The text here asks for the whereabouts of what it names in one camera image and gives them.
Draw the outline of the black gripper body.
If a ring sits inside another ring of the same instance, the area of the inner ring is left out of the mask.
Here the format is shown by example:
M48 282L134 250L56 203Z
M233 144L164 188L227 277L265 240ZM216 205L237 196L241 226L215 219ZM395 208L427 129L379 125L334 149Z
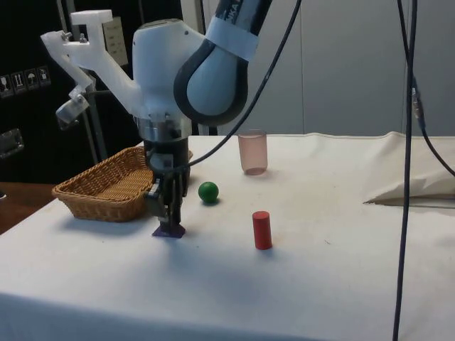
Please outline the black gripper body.
M155 173L180 171L189 160L188 139L153 142L144 140L146 165Z

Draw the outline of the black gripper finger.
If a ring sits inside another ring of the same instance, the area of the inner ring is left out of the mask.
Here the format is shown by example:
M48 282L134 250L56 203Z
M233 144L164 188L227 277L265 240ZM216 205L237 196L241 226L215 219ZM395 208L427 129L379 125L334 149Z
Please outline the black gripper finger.
M151 189L145 192L144 199L150 213L159 220L160 228L168 228L169 213L168 205L164 196L164 180L157 177Z
M181 206L188 192L188 169L174 173L170 182L170 226L172 232L185 232L181 225Z

